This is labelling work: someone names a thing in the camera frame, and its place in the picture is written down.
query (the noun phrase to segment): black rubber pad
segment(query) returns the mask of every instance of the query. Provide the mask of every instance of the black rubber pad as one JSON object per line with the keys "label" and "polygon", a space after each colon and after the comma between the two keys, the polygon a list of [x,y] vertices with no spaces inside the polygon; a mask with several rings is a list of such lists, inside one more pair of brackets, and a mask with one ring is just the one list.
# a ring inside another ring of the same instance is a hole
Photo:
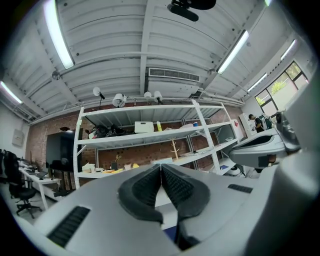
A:
{"label": "black rubber pad", "polygon": [[240,185],[237,185],[237,184],[230,184],[230,185],[228,186],[228,188],[229,188],[229,189],[232,189],[232,190],[236,190],[236,191],[248,193],[248,194],[250,194],[251,191],[253,190],[252,187],[240,186]]}
{"label": "black rubber pad", "polygon": [[89,212],[90,209],[77,206],[48,235],[48,238],[57,245],[65,247]]}

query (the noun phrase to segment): tree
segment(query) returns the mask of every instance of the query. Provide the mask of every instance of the tree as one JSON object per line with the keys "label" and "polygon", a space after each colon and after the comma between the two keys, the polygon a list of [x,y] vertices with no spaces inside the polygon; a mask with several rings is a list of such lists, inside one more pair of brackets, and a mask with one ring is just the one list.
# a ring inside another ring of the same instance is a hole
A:
{"label": "tree", "polygon": [[262,104],[266,103],[263,99],[259,98],[259,97],[255,97],[256,101],[258,102],[258,104],[261,106]]}
{"label": "tree", "polygon": [[271,95],[276,94],[277,91],[280,91],[282,88],[284,88],[287,85],[287,82],[275,82],[274,85],[271,88]]}
{"label": "tree", "polygon": [[295,62],[293,62],[285,72],[289,75],[291,79],[294,79],[301,72],[301,69]]}

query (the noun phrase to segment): white ceiling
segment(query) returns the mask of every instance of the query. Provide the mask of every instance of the white ceiling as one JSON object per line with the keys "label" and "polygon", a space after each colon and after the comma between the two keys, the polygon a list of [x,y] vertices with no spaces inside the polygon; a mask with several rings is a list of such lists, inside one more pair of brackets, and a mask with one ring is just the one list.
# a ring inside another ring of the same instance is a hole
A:
{"label": "white ceiling", "polygon": [[[50,38],[42,4],[37,4],[17,28],[1,60],[3,81],[23,104],[13,105],[3,92],[0,101],[33,121],[99,101],[92,93],[94,87],[100,87],[106,98],[116,93],[141,96],[149,67],[196,74],[198,83],[160,80],[196,85],[210,94],[239,100],[245,93],[238,92],[236,85],[246,86],[259,73],[257,67],[272,60],[270,52],[283,47],[292,33],[276,5],[266,7],[263,0],[217,0],[210,10],[192,9],[199,15],[197,22],[169,12],[170,2],[59,0],[60,26],[75,62],[67,70]],[[250,33],[247,43],[226,71],[217,75],[215,69],[243,29]],[[58,81],[52,81],[54,70],[61,75]]]}

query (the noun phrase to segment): window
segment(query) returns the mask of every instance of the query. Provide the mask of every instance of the window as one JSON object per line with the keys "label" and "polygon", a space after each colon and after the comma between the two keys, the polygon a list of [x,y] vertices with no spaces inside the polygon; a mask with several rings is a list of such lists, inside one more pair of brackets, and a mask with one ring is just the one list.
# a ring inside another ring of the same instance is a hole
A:
{"label": "window", "polygon": [[278,110],[284,110],[286,104],[297,93],[298,88],[285,72],[266,90],[271,95]]}
{"label": "window", "polygon": [[297,91],[308,83],[305,74],[293,62],[271,85],[258,94],[255,99],[266,115],[275,118],[277,110],[285,109]]}
{"label": "window", "polygon": [[293,62],[285,71],[289,77],[293,80],[295,79],[300,73],[301,69],[298,67],[298,65]]}

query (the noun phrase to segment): wooden stand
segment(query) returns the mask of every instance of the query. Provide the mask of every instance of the wooden stand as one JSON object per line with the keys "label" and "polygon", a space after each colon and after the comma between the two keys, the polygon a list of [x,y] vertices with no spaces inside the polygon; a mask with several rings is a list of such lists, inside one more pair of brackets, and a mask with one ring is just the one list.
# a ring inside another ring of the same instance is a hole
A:
{"label": "wooden stand", "polygon": [[174,152],[174,153],[175,153],[175,158],[176,158],[177,160],[179,160],[177,152],[180,150],[180,148],[178,148],[178,150],[176,150],[176,143],[174,142],[174,138],[171,139],[171,141],[172,141],[171,146],[173,146],[174,151],[172,151],[172,150],[170,150],[170,151],[171,151],[171,152]]}

